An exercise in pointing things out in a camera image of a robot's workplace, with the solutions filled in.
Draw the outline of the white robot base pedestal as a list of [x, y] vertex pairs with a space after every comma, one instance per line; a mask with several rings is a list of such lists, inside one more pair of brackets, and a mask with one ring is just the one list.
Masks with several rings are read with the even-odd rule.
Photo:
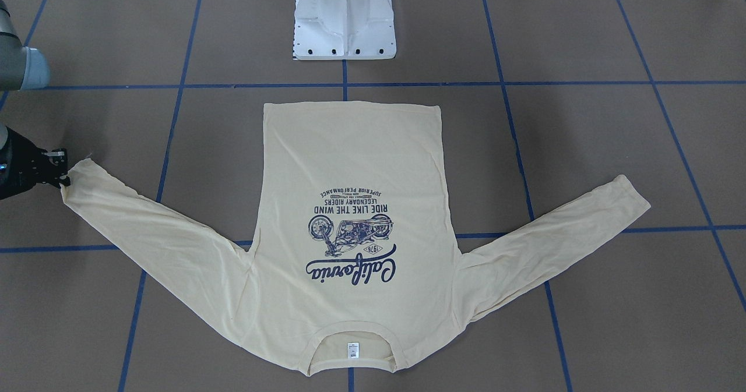
[[295, 0], [293, 58], [392, 59], [397, 53], [392, 0]]

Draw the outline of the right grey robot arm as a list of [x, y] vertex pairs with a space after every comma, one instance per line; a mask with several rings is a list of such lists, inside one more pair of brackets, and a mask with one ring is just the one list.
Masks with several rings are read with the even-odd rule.
[[[48, 62], [40, 50], [23, 44], [13, 25], [7, 4], [1, 2], [1, 89], [44, 89], [49, 84]], [[69, 186], [66, 149], [43, 150], [1, 125], [1, 198], [20, 195], [37, 184], [58, 189]]]

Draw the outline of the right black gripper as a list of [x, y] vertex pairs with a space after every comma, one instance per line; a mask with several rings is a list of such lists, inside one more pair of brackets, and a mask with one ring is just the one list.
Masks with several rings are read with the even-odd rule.
[[2, 126], [1, 199], [20, 195], [37, 184], [69, 186], [67, 150], [43, 150], [26, 137]]

